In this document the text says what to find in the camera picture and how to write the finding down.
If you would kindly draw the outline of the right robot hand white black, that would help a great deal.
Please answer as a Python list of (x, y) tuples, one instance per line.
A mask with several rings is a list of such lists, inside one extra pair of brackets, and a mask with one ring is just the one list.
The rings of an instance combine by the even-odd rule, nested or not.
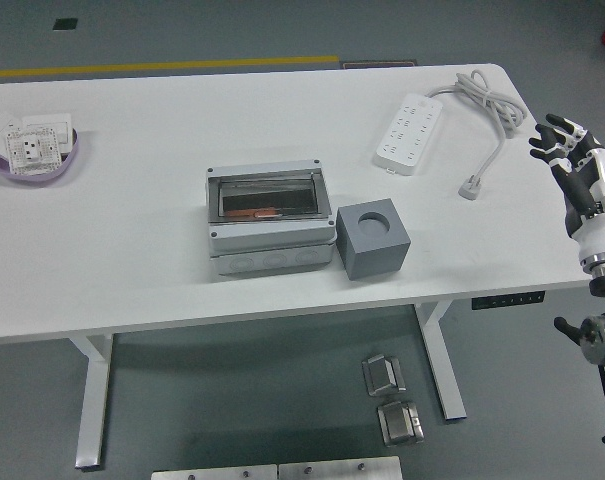
[(605, 147), (585, 127), (554, 114), (535, 127), (530, 155), (545, 162), (566, 206), (565, 228), (584, 272), (605, 264)]

